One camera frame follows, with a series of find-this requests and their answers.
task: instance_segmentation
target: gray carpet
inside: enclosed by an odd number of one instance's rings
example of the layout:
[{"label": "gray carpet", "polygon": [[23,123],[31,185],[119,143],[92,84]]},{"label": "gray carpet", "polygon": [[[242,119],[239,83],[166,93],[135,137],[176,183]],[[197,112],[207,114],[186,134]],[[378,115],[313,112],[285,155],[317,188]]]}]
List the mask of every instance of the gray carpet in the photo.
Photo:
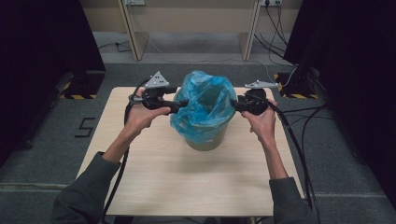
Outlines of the gray carpet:
[{"label": "gray carpet", "polygon": [[[292,70],[287,66],[268,66],[268,69],[271,75]],[[0,223],[48,222],[53,199],[59,192],[57,185],[68,185],[76,178],[93,135],[92,132],[88,138],[75,138],[77,134],[86,133],[78,127],[83,118],[95,118],[87,121],[86,126],[96,127],[113,88],[135,86],[157,71],[176,86],[193,70],[226,76],[235,87],[257,79],[269,81],[262,65],[107,64],[106,70],[95,100],[59,100],[36,131],[34,147],[14,151],[0,169]],[[282,110],[324,103],[322,100],[285,99],[277,90],[274,95]],[[292,113],[288,119],[292,123],[311,112]],[[322,223],[396,223],[395,210],[370,169],[354,157],[332,119],[332,112],[324,109],[317,116],[320,118],[312,119],[307,125],[304,145]],[[292,125],[299,141],[304,121]],[[289,136],[288,139],[302,178],[298,154]],[[21,186],[26,183],[49,184],[49,187]]]}]

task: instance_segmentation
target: wall socket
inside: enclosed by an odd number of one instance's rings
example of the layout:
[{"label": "wall socket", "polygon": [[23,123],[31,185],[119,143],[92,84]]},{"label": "wall socket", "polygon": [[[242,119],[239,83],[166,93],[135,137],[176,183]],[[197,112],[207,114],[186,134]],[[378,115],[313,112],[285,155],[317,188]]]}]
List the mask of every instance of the wall socket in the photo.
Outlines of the wall socket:
[{"label": "wall socket", "polygon": [[[270,5],[269,7],[277,7],[282,5],[282,0],[270,0]],[[262,6],[265,7],[265,0],[262,0]]]},{"label": "wall socket", "polygon": [[145,0],[124,0],[126,6],[144,6]]}]

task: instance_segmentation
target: table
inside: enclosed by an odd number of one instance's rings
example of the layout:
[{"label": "table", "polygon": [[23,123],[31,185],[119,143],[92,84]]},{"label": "table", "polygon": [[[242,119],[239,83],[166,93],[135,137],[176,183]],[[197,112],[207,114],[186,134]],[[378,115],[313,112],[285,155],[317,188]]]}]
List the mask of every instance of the table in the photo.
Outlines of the table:
[{"label": "table", "polygon": [[[247,89],[235,88],[237,94]],[[134,88],[111,92],[87,154],[82,173],[97,151],[106,151],[123,126],[127,97]],[[273,94],[266,89],[267,97]],[[165,95],[173,99],[173,94]],[[156,118],[131,144],[123,178],[107,212],[116,216],[263,217],[273,214],[264,152],[250,125],[237,112],[221,145],[197,151],[169,124]],[[303,195],[280,120],[276,143],[286,170]],[[111,182],[114,185],[117,175]]]}]

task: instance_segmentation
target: handheld controller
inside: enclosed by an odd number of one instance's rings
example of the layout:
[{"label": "handheld controller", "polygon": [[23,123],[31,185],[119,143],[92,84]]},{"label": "handheld controller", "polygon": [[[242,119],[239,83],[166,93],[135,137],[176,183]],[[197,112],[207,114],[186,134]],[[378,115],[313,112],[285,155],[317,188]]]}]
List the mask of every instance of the handheld controller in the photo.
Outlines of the handheld controller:
[{"label": "handheld controller", "polygon": [[177,88],[169,87],[169,82],[166,81],[160,72],[152,76],[144,87],[145,90],[142,96],[129,96],[130,105],[143,104],[143,106],[149,110],[158,109],[160,107],[170,107],[170,114],[176,114],[181,107],[185,107],[189,104],[190,100],[174,102],[165,101],[163,99],[165,94],[175,93]]},{"label": "handheld controller", "polygon": [[231,100],[231,105],[236,111],[248,111],[253,115],[260,115],[269,106],[267,95],[263,89],[264,83],[257,80],[256,82],[245,85],[250,90],[245,95],[238,95],[238,100]]}]

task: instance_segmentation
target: blue plastic bag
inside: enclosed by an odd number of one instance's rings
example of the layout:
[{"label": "blue plastic bag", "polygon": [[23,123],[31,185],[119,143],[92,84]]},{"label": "blue plastic bag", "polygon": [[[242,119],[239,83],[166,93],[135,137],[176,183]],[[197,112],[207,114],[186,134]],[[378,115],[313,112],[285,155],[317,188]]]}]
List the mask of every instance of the blue plastic bag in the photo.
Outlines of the blue plastic bag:
[{"label": "blue plastic bag", "polygon": [[226,77],[214,77],[201,71],[185,76],[175,101],[189,99],[189,105],[171,115],[171,125],[186,140],[196,144],[211,141],[235,114],[231,99],[233,85]]}]

